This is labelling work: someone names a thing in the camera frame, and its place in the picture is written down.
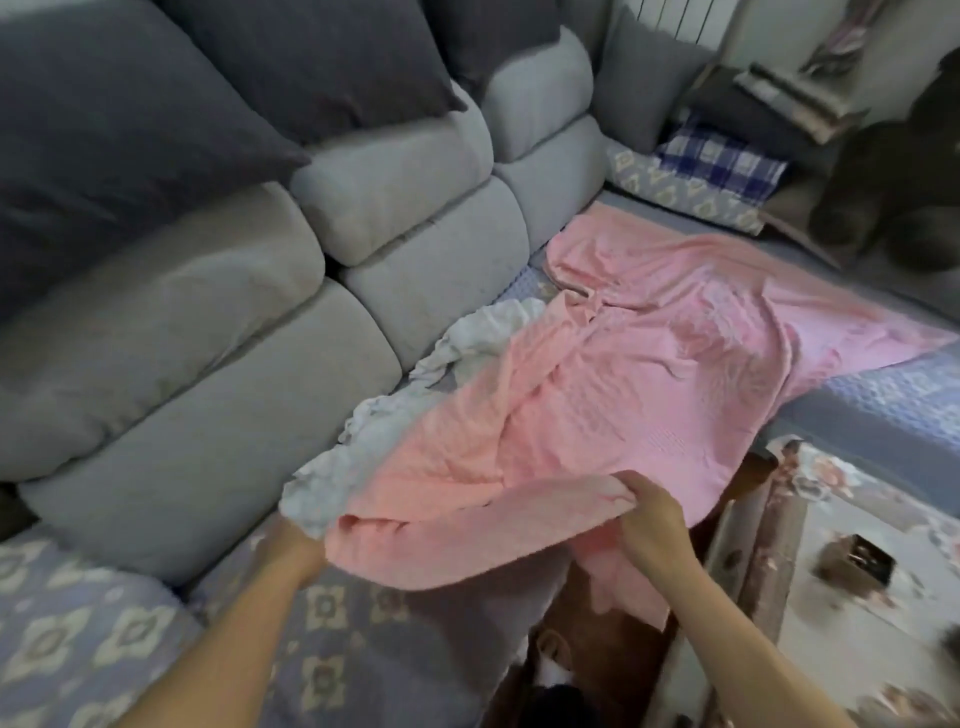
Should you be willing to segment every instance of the hand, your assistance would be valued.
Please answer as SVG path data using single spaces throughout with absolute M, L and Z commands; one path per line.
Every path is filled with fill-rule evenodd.
M 326 567 L 326 549 L 323 541 L 311 539 L 298 525 L 277 515 L 256 548 L 256 565 L 257 573 L 280 571 L 302 589 Z
M 697 565 L 684 509 L 653 480 L 633 471 L 614 473 L 636 496 L 636 508 L 620 517 L 620 544 L 627 558 L 654 586 Z

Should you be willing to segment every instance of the blue and white plaid fabric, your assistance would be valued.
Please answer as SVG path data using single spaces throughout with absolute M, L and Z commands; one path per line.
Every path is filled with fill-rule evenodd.
M 657 148 L 660 169 L 726 189 L 761 206 L 777 189 L 787 162 L 769 158 L 746 142 L 698 123 L 694 115 Z

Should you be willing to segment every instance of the white radiator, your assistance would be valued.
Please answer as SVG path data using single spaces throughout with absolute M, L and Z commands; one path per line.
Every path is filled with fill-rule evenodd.
M 627 0 L 651 28 L 717 50 L 741 0 Z

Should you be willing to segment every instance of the brown floor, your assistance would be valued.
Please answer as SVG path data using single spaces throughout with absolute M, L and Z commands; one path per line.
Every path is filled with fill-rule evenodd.
M 762 485 L 772 470 L 773 466 L 762 458 L 750 455 L 744 460 L 714 515 L 691 532 L 701 558 L 707 552 L 722 506 Z M 543 624 L 569 642 L 577 685 L 600 710 L 606 726 L 637 728 L 657 684 L 676 625 L 670 624 L 661 633 L 623 612 L 593 614 L 588 577 L 575 565 Z M 513 725 L 529 673 L 529 669 L 517 669 L 512 680 L 505 683 L 488 713 L 488 728 Z

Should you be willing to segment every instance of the pink duvet cover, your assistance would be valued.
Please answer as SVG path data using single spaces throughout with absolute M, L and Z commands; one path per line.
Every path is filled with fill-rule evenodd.
M 693 525 L 785 402 L 955 338 L 748 243 L 599 204 L 547 261 L 569 290 L 411 428 L 328 532 L 335 565 L 420 590 L 570 541 L 595 605 L 662 626 L 611 522 L 633 498 L 604 473 L 653 478 Z

